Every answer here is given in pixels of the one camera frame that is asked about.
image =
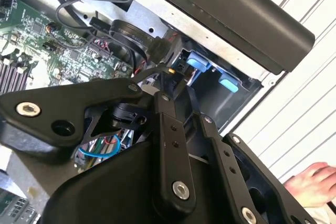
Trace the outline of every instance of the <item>metal screw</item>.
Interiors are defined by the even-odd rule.
[[[249,224],[257,224],[257,219],[250,209],[243,207],[242,214]]]
[[[20,115],[32,118],[38,116],[41,113],[41,109],[32,102],[22,102],[16,106],[16,112]]]
[[[212,123],[212,120],[210,118],[208,118],[207,116],[204,117],[204,120],[207,121],[208,123]]]
[[[164,100],[169,101],[169,97],[167,97],[166,95],[163,94],[161,97],[162,97]]]
[[[189,188],[181,181],[174,182],[173,192],[178,198],[182,200],[189,199],[190,196]]]
[[[232,137],[232,140],[236,143],[236,144],[240,144],[240,140],[239,138],[237,138],[236,136]]]
[[[138,88],[134,85],[134,84],[130,84],[128,85],[128,88],[134,92],[137,92],[138,91]]]

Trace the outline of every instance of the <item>capacitor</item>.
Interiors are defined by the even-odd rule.
[[[54,76],[58,75],[60,72],[61,71],[58,68],[54,68],[54,70],[52,71]]]

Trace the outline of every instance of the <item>blue plastic latch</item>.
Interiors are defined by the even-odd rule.
[[[187,63],[202,73],[204,73],[210,67],[210,63],[195,52],[190,53],[187,59]]]
[[[232,93],[236,93],[239,89],[238,88],[239,81],[225,72],[220,77],[219,82],[228,90],[230,90]]]

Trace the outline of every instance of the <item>human hand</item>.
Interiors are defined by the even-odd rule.
[[[303,207],[321,207],[336,197],[336,167],[314,163],[284,186]]]

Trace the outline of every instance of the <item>black mounting arm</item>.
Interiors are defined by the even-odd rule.
[[[193,89],[141,91],[139,81],[162,71],[173,73],[159,67],[0,97],[0,142],[46,162],[65,162],[120,128],[141,139],[61,185],[42,224],[316,223],[238,136],[220,137]]]

